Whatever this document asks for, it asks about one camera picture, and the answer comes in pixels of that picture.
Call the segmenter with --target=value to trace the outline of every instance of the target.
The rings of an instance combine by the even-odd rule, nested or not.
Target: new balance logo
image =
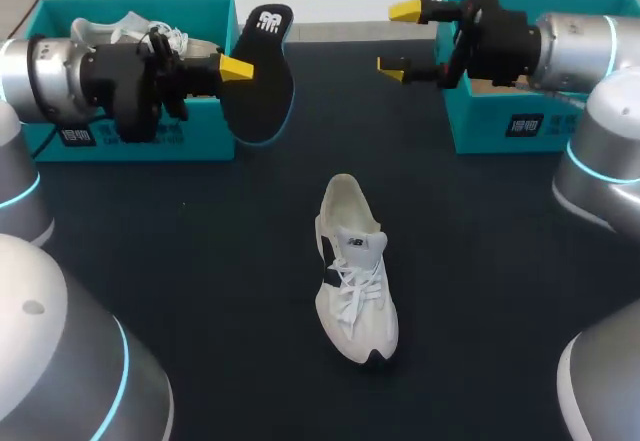
[[[282,16],[279,14],[272,14],[269,11],[263,11],[260,14],[260,20],[258,21],[257,28],[262,29],[268,33],[277,33],[282,22]]]

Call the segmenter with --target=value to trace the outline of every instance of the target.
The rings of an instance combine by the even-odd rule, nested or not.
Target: cable
[[[91,120],[89,120],[88,124],[91,123],[95,123],[97,121],[102,121],[104,119],[109,119],[109,117],[106,114],[101,114],[98,116],[95,116],[94,118],[92,118]],[[44,138],[44,140],[42,141],[42,143],[40,143],[40,146],[38,146],[35,151],[33,153],[31,153],[31,158],[32,159],[36,159],[38,156],[40,156],[40,154],[42,153],[42,151],[44,151],[45,149],[47,149],[47,146],[49,146],[51,144],[51,141],[53,141],[53,138],[56,136],[56,133],[58,132],[60,128],[58,126],[54,126],[53,129],[51,130],[51,132],[49,134],[47,134],[47,137]]]
[[[33,4],[31,5],[31,7],[29,8],[29,10],[25,13],[25,15],[22,17],[22,19],[20,20],[20,22],[18,23],[18,25],[13,28],[13,31],[11,31],[9,33],[9,36],[6,37],[6,39],[11,39],[13,38],[13,36],[15,36],[15,34],[18,32],[18,30],[20,29],[20,27],[24,24],[24,22],[27,20],[27,18],[31,15],[31,13],[33,12],[33,10],[36,8],[36,6],[38,5],[38,3],[40,2],[40,0],[35,0],[33,2]]]
[[[530,93],[538,93],[538,94],[543,94],[545,96],[549,96],[550,98],[554,98],[562,102],[568,103],[571,106],[578,108],[580,110],[584,110],[585,106],[587,105],[587,103],[585,103],[584,101],[575,99],[573,96],[570,96],[568,94],[558,93],[556,91],[546,91],[543,89],[534,89],[534,88],[531,88],[526,83],[515,83],[513,87],[521,91],[528,91]]]

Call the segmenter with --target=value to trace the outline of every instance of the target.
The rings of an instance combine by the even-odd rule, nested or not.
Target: shoe tongue
[[[338,226],[336,236],[342,257],[349,265],[362,269],[373,269],[387,247],[384,233],[359,233]]]

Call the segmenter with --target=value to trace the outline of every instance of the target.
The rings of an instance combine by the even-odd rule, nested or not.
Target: teal shoe box
[[[69,37],[75,18],[110,24],[129,11],[162,21],[190,38],[212,41],[229,54],[238,36],[234,0],[42,0],[26,37]],[[233,159],[235,140],[217,98],[186,100],[189,120],[162,118],[153,143],[125,144],[116,136],[111,120],[90,126],[95,146],[66,147],[56,136],[38,161],[222,161]],[[50,124],[26,124],[27,143],[35,150],[50,133]]]
[[[530,24],[551,11],[640,16],[638,0],[500,0],[500,4],[505,9],[526,11]],[[454,23],[438,25],[438,63],[447,62],[451,56],[455,29]],[[457,88],[442,93],[460,154],[563,151],[580,116],[580,110],[570,104],[537,93],[474,93],[466,73]],[[586,100],[586,95],[576,98]],[[527,126],[537,134],[508,136],[513,126]]]

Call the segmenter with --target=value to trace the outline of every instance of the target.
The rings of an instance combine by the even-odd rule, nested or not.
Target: black logo on box
[[[507,128],[507,137],[531,138],[538,134],[544,114],[514,114]]]
[[[95,146],[96,139],[88,128],[60,129],[58,131],[62,144],[69,148]]]

